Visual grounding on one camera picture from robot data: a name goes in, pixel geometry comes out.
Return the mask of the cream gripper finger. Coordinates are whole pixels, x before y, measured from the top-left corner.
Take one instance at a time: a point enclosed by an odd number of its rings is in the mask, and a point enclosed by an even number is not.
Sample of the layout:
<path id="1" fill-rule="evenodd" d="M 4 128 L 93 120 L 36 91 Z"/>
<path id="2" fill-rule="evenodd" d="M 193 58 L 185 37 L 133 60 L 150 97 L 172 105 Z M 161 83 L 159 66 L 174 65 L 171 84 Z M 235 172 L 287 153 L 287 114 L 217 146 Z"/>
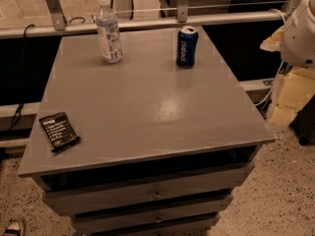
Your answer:
<path id="1" fill-rule="evenodd" d="M 284 28 L 278 28 L 272 35 L 267 37 L 261 44 L 260 48 L 265 51 L 275 52 L 281 49 L 282 35 Z"/>

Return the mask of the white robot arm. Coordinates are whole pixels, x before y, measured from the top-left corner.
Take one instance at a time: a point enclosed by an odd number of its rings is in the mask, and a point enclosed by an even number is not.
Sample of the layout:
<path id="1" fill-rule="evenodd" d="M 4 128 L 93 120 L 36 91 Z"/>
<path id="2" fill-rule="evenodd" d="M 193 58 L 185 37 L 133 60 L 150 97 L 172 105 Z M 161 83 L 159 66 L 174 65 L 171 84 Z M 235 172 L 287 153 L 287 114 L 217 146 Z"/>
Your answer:
<path id="1" fill-rule="evenodd" d="M 315 68 L 315 0 L 302 0 L 282 27 L 260 45 L 265 51 L 279 51 L 287 64 Z"/>

